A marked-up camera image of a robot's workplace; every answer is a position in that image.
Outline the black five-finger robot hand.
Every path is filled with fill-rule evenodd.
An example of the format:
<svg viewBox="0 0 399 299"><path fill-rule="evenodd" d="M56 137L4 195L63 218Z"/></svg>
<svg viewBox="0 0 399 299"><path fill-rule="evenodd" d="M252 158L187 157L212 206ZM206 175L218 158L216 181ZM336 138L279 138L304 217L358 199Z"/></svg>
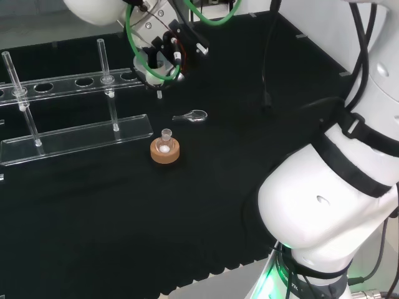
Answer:
<svg viewBox="0 0 399 299"><path fill-rule="evenodd" d="M183 81L209 56L209 42L190 26L174 20L161 22L161 28L161 35L145 46L138 45L138 37L132 34L137 49L130 51L131 70L142 84L156 91Z"/></svg>

